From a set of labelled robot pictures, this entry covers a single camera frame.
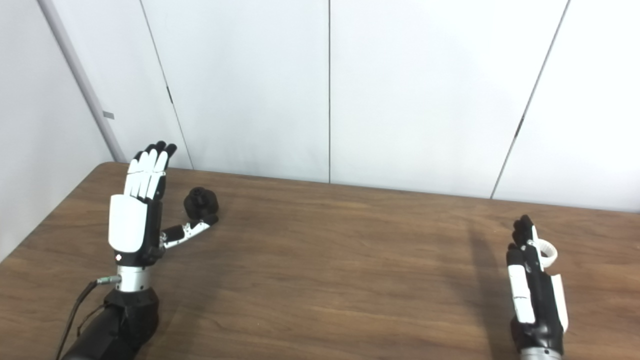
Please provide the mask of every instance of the fingertip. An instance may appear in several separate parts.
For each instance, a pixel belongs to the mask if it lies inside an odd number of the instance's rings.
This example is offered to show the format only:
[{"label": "fingertip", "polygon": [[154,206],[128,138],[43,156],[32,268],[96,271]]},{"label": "fingertip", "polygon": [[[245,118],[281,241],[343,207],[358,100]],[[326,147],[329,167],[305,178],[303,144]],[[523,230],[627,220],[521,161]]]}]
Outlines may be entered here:
[{"label": "fingertip", "polygon": [[171,156],[177,149],[178,147],[174,143],[170,143],[169,145],[167,145],[167,147],[164,148],[164,151],[166,152],[167,156],[171,158]]},{"label": "fingertip", "polygon": [[164,150],[164,148],[166,147],[166,142],[160,140],[156,143],[156,151],[158,152],[158,154],[160,152],[162,152],[162,150]]}]

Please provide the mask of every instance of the prosthetic hand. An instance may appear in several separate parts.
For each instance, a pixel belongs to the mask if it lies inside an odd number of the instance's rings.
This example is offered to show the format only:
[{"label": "prosthetic hand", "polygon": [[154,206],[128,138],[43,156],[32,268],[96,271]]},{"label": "prosthetic hand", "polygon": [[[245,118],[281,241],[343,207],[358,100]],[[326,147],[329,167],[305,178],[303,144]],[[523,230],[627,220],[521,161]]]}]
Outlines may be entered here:
[{"label": "prosthetic hand", "polygon": [[507,266],[516,315],[511,335],[522,360],[561,360],[563,334],[568,317],[560,275],[549,276],[545,268],[557,258],[557,250],[538,238],[527,215],[514,224]]},{"label": "prosthetic hand", "polygon": [[213,192],[195,188],[185,199],[193,221],[160,231],[164,171],[175,151],[174,144],[158,142],[131,161],[124,193],[111,197],[109,209],[109,244],[115,253],[118,275],[93,281],[78,298],[56,358],[77,306],[97,284],[115,284],[115,289],[104,299],[102,312],[79,333],[64,360],[131,360],[155,333],[159,300],[149,285],[152,266],[168,248],[218,221],[215,214],[218,203]]}]

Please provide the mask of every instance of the cable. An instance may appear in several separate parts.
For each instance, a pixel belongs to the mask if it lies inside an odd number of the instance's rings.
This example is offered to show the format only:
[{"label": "cable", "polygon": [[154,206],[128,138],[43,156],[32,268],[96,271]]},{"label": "cable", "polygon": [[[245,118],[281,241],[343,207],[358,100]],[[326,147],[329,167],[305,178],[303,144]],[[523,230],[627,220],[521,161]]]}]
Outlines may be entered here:
[{"label": "cable", "polygon": [[106,306],[105,304],[98,305],[98,307],[93,309],[93,311],[91,313],[89,313],[87,316],[84,317],[84,319],[82,320],[82,322],[80,322],[80,325],[78,325],[78,328],[77,328],[77,333],[76,333],[77,335],[76,336],[78,338],[80,337],[80,330],[82,329],[82,326],[84,325],[84,323],[86,323],[86,321],[89,320],[89,318],[91,316],[93,316],[93,314],[97,313],[98,310],[104,309],[105,306]]},{"label": "cable", "polygon": [[67,336],[69,335],[69,331],[71,330],[71,325],[74,322],[74,317],[76,317],[76,312],[78,311],[80,304],[86,298],[86,296],[89,295],[89,293],[93,289],[95,289],[97,285],[98,285],[97,280],[93,280],[92,282],[89,282],[86,285],[86,288],[84,288],[84,290],[80,293],[80,295],[78,295],[78,298],[76,299],[76,303],[74,304],[73,308],[71,309],[71,313],[69,314],[69,319],[67,320],[65,330],[62,333],[62,338],[60,339],[60,344],[58,345],[58,351],[56,352],[55,360],[60,360],[62,349],[65,347],[65,341],[67,340]]}]

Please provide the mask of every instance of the wooden table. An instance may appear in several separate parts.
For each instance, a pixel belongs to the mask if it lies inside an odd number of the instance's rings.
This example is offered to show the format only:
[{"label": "wooden table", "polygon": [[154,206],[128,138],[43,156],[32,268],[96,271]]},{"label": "wooden table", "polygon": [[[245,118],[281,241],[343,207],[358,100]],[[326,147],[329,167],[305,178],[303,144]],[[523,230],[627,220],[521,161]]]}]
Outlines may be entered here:
[{"label": "wooden table", "polygon": [[[125,173],[97,167],[0,264],[0,359],[51,358],[78,293],[115,272]],[[154,267],[139,359],[516,359],[504,256],[524,213],[560,253],[566,359],[638,358],[640,215],[170,169],[165,227],[194,186],[221,220]]]}]

